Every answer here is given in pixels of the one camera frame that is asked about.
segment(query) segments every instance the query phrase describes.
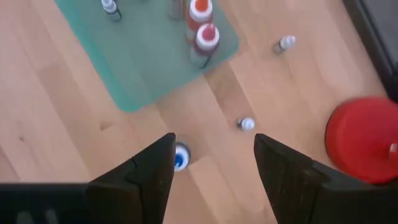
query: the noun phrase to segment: white bottle cap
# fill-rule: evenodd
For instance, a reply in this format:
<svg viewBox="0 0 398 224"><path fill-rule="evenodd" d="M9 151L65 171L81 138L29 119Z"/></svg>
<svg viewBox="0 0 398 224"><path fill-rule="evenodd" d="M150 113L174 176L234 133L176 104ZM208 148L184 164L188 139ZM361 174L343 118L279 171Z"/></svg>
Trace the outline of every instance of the white bottle cap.
<svg viewBox="0 0 398 224"><path fill-rule="evenodd" d="M113 0L101 0L102 7L108 13L114 13L118 10L116 3Z"/></svg>
<svg viewBox="0 0 398 224"><path fill-rule="evenodd" d="M253 130L253 128L255 127L255 122L252 118L244 118L243 120L241 120L240 122L240 127L243 131L250 131Z"/></svg>
<svg viewBox="0 0 398 224"><path fill-rule="evenodd" d="M288 35L282 38L282 40L280 40L280 47L286 50L293 47L295 43L296 43L296 37L293 35Z"/></svg>
<svg viewBox="0 0 398 224"><path fill-rule="evenodd" d="M213 13L213 3L211 2L211 0L208 0L207 10L203 12L196 9L197 1L198 0L191 0L189 7L189 15L196 22L199 23L208 22Z"/></svg>
<svg viewBox="0 0 398 224"><path fill-rule="evenodd" d="M184 170L188 166L191 157L188 149L184 145L176 143L175 156L176 157L178 156L181 159L181 163L174 164L174 171L178 172Z"/></svg>
<svg viewBox="0 0 398 224"><path fill-rule="evenodd" d="M203 36L203 31L205 31L205 29L208 28L215 30L214 38L212 38L211 40L206 40ZM220 32L218 31L217 27L214 24L203 24L198 29L196 42L200 49L213 50L217 46L219 41L220 41Z"/></svg>

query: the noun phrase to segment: paint bottle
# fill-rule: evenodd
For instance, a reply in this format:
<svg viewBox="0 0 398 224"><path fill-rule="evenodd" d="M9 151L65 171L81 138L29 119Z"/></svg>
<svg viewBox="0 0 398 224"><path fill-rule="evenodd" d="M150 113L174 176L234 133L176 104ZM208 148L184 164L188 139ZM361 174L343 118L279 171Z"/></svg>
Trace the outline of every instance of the paint bottle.
<svg viewBox="0 0 398 224"><path fill-rule="evenodd" d="M173 19L183 19L185 14L185 0L168 0L169 16Z"/></svg>
<svg viewBox="0 0 398 224"><path fill-rule="evenodd" d="M214 24L203 24L191 47L190 60L195 68L204 68L220 43L220 33Z"/></svg>
<svg viewBox="0 0 398 224"><path fill-rule="evenodd" d="M274 45L275 54L280 54L285 50L293 47L296 43L296 37L292 35L288 35L283 37L278 43Z"/></svg>
<svg viewBox="0 0 398 224"><path fill-rule="evenodd" d="M213 3L211 0L191 0L187 14L187 33L185 34L188 42L192 44L200 26L210 23L212 20Z"/></svg>
<svg viewBox="0 0 398 224"><path fill-rule="evenodd" d="M103 9L112 21L117 22L122 19L122 14L113 0L101 0L101 3Z"/></svg>
<svg viewBox="0 0 398 224"><path fill-rule="evenodd" d="M252 118L243 118L238 120L238 127L242 129L242 131L251 131L254 129L256 123Z"/></svg>

